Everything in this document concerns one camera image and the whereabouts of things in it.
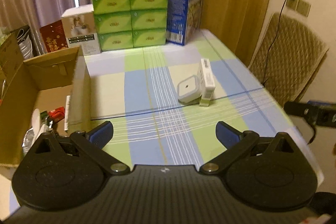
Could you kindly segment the white photo product box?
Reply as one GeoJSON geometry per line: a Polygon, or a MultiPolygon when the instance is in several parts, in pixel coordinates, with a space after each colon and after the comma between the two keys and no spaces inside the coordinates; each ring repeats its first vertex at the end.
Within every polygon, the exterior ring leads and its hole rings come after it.
{"type": "Polygon", "coordinates": [[[64,11],[61,20],[69,48],[81,46],[85,56],[101,53],[92,4],[64,11]]]}

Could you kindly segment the blue milk carton box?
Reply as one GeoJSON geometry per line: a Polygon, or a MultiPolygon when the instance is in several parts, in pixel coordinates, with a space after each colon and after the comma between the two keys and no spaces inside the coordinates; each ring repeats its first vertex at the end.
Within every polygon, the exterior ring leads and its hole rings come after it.
{"type": "Polygon", "coordinates": [[[184,46],[199,28],[202,0],[168,0],[167,41],[184,46]]]}

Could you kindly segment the silver foil bag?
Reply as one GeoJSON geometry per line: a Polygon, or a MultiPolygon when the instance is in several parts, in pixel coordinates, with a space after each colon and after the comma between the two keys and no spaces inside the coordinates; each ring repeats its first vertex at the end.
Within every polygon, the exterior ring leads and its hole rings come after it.
{"type": "Polygon", "coordinates": [[[53,121],[47,111],[41,112],[39,109],[33,111],[31,117],[31,127],[26,131],[22,141],[23,156],[26,156],[30,148],[42,133],[52,130],[53,121]]]}

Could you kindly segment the dark red gift box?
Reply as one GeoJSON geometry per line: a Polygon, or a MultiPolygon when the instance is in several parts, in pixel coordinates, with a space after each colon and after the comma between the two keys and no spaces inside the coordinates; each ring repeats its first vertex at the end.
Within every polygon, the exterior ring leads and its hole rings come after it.
{"type": "Polygon", "coordinates": [[[68,48],[61,20],[41,27],[40,33],[48,53],[68,48]]]}

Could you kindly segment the green tissue pack stack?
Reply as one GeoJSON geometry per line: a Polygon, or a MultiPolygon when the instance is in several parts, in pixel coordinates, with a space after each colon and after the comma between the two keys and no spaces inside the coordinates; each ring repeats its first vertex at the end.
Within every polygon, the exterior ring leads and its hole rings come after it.
{"type": "Polygon", "coordinates": [[[168,0],[92,0],[103,52],[166,42],[168,0]]]}

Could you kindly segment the brown cardboard box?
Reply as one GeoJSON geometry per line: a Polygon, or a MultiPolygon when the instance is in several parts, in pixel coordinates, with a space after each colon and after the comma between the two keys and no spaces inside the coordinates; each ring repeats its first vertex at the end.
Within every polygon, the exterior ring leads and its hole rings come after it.
{"type": "Polygon", "coordinates": [[[70,96],[68,129],[60,135],[89,131],[91,78],[81,47],[67,48],[26,60],[9,84],[1,103],[1,166],[14,168],[22,160],[22,141],[35,109],[51,111],[70,96]]]}

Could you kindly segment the upper white medicine box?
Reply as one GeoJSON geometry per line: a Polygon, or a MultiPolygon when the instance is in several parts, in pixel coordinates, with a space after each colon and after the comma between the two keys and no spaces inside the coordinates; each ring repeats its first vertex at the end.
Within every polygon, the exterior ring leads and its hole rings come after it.
{"type": "Polygon", "coordinates": [[[213,71],[209,59],[201,59],[198,69],[198,78],[201,87],[200,106],[209,106],[216,88],[213,71]]]}

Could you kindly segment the red snack packet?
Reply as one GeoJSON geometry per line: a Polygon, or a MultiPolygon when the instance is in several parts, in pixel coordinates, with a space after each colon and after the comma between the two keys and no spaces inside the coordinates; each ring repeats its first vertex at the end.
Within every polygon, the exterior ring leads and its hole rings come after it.
{"type": "Polygon", "coordinates": [[[53,124],[57,124],[65,118],[65,108],[58,107],[54,110],[48,112],[49,119],[53,122],[53,124]]]}

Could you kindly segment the wall power socket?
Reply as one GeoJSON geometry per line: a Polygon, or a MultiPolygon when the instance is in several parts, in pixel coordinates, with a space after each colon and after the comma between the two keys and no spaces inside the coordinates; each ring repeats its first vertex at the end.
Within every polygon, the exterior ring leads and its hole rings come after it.
{"type": "Polygon", "coordinates": [[[286,0],[285,5],[306,18],[309,16],[311,4],[305,0],[286,0]]]}

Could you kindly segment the checkered tablecloth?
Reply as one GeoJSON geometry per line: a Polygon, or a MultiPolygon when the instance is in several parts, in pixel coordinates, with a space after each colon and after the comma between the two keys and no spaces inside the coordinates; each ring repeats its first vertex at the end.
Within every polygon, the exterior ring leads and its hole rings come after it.
{"type": "Polygon", "coordinates": [[[323,181],[305,139],[271,94],[211,32],[199,31],[185,46],[131,48],[79,59],[90,93],[86,122],[110,121],[113,138],[104,151],[129,166],[200,167],[224,151],[215,126],[287,132],[323,181]]]}

